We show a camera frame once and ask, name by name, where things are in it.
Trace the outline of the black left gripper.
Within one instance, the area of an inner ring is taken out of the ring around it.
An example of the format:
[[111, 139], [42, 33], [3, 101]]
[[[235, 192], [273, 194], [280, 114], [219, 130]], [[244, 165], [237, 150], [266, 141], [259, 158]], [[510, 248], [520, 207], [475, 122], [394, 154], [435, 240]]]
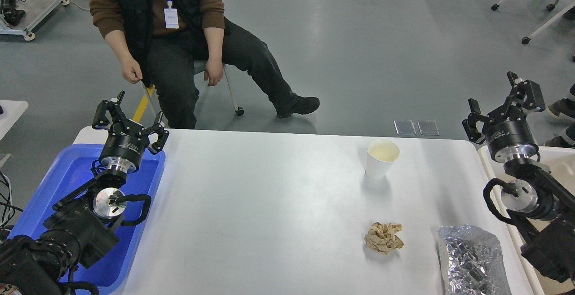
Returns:
[[106, 143], [99, 156], [101, 165], [122, 172], [137, 172], [147, 149], [158, 154], [164, 149], [170, 132], [162, 124], [164, 112], [157, 113], [150, 127], [130, 124], [120, 105], [125, 91], [115, 99], [103, 99], [96, 108], [92, 128], [108, 131]]

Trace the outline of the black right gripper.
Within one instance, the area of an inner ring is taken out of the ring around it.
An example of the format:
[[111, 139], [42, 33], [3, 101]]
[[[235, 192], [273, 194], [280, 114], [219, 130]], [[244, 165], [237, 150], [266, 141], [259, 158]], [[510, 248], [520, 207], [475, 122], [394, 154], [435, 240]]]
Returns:
[[487, 144], [491, 160], [498, 163], [531, 158], [538, 154], [539, 146], [526, 121], [526, 115], [546, 109], [539, 84], [523, 80], [511, 71], [506, 76], [511, 91], [503, 104], [495, 109], [494, 119], [482, 115], [478, 101], [469, 98], [470, 113], [462, 121], [468, 141], [477, 145]]

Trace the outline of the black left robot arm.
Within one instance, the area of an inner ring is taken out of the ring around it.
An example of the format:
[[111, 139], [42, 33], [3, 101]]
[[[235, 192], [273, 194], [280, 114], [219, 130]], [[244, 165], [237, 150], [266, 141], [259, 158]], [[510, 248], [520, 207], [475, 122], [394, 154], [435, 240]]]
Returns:
[[79, 266], [88, 269], [120, 241], [118, 227], [143, 223], [150, 211], [148, 194], [124, 194], [128, 174], [137, 172], [146, 150], [164, 149], [170, 135], [158, 112], [153, 125], [128, 119], [121, 109], [124, 97], [101, 101], [92, 122], [107, 131], [107, 140], [92, 164], [93, 178], [52, 206], [38, 238], [24, 234], [1, 244], [1, 291], [9, 295], [74, 295], [77, 290], [98, 295], [94, 283], [75, 281]]

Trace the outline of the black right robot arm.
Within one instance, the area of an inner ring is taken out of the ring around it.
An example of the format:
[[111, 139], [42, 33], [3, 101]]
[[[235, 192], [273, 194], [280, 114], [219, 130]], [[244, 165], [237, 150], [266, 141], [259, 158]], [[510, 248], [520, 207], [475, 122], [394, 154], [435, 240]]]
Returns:
[[534, 159], [540, 148], [526, 121], [528, 113], [544, 111], [540, 85], [507, 72], [511, 91], [504, 103], [483, 115], [476, 99], [462, 126], [470, 142], [485, 143], [491, 159], [503, 164], [511, 182], [493, 178], [483, 189], [489, 211], [516, 227], [524, 244], [521, 255], [542, 276], [558, 282], [574, 280], [575, 199]]

